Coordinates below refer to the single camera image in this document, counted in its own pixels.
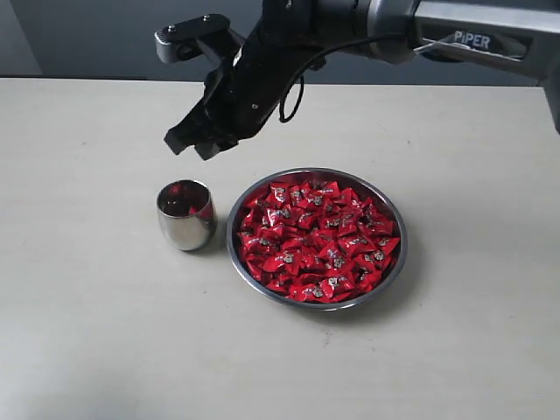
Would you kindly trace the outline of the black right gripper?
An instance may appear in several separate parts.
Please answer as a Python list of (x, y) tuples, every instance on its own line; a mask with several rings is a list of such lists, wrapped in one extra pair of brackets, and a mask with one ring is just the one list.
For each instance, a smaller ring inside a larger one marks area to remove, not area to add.
[(316, 53), (315, 45), (287, 45), (258, 25), (247, 37), (229, 75), (164, 136), (174, 155), (194, 146), (207, 161), (255, 136)]

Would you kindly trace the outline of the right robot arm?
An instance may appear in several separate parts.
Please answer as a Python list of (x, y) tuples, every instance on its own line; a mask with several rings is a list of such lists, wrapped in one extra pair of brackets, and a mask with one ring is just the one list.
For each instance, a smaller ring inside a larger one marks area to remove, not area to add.
[(254, 137), (304, 74), (332, 53), (397, 65), (417, 56), (470, 62), (536, 80), (559, 114), (559, 4), (556, 1), (265, 1), (247, 37), (227, 17), (206, 14), (155, 34), (165, 63), (205, 56), (214, 63), (192, 110), (164, 142), (205, 160)]

